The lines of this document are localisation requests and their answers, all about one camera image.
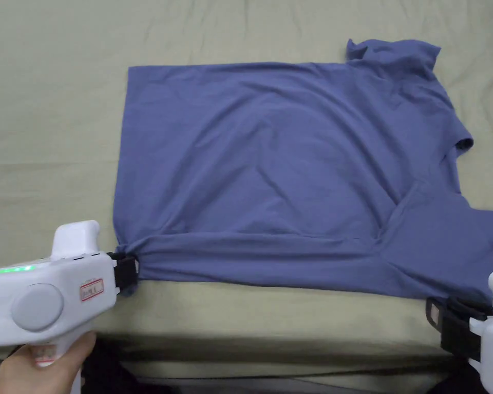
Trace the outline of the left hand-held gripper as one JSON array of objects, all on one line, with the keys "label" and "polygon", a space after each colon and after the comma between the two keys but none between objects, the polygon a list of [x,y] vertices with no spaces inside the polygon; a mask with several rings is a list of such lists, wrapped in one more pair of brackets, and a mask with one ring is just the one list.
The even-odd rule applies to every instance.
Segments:
[{"label": "left hand-held gripper", "polygon": [[[0,347],[28,344],[48,366],[111,309],[120,292],[116,262],[97,245],[94,220],[61,225],[51,255],[0,268]],[[125,290],[136,290],[139,261],[126,257]]]}]

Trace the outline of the person's left hand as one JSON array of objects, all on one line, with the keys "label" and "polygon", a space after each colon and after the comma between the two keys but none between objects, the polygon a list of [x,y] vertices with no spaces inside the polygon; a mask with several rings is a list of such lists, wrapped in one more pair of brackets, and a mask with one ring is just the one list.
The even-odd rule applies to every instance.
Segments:
[{"label": "person's left hand", "polygon": [[70,393],[73,382],[96,343],[96,334],[81,335],[54,363],[39,367],[24,345],[0,365],[0,393]]}]

